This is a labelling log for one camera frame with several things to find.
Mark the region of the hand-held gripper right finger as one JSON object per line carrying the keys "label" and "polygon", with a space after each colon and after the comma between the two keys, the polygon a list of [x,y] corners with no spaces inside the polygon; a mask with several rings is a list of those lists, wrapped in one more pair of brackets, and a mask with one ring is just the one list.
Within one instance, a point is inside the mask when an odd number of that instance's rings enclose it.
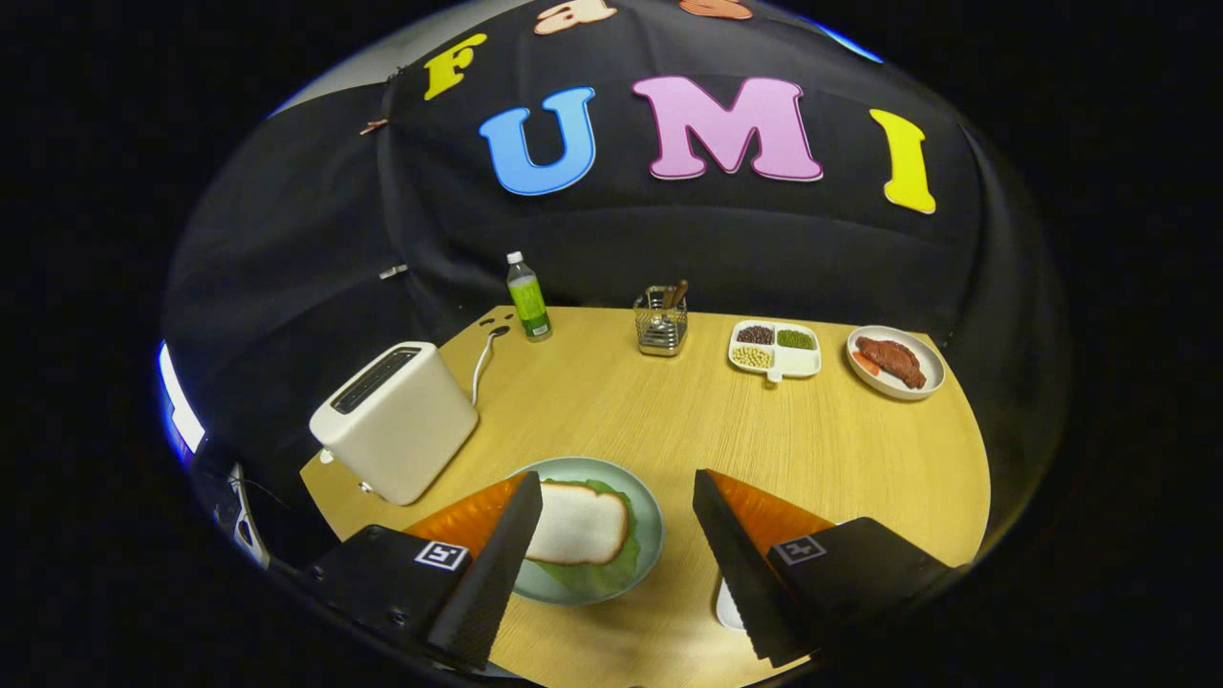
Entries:
{"label": "hand-held gripper right finger", "polygon": [[758,657],[823,660],[900,623],[951,567],[870,517],[841,523],[712,469],[692,510]]}

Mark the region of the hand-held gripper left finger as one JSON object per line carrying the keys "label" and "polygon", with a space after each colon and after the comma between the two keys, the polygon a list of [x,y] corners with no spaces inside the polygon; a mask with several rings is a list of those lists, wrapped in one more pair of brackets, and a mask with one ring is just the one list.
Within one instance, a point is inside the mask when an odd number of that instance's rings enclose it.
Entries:
{"label": "hand-held gripper left finger", "polygon": [[306,567],[306,591],[401,653],[484,670],[542,512],[536,470],[415,525],[366,525]]}

